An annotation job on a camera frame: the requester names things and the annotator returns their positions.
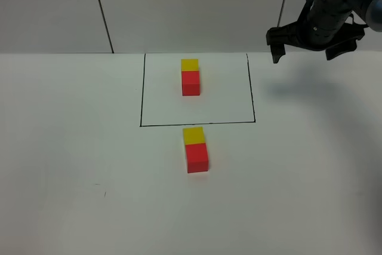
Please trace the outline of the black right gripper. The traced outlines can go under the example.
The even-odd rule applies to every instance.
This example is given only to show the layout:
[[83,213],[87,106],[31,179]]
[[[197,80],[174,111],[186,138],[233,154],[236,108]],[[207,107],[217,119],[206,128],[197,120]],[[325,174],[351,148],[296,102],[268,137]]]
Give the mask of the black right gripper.
[[327,0],[308,0],[298,19],[281,27],[273,27],[266,33],[274,64],[285,55],[285,46],[310,51],[325,50],[327,60],[357,49],[356,41],[365,36],[366,24],[347,23],[354,16],[341,5]]

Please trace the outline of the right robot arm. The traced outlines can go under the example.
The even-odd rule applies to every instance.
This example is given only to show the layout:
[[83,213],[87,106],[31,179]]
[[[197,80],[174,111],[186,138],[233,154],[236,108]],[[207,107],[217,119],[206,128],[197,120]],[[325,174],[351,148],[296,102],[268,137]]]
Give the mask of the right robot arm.
[[306,0],[298,19],[266,33],[274,63],[285,46],[324,51],[327,60],[355,51],[370,28],[381,32],[381,0]]

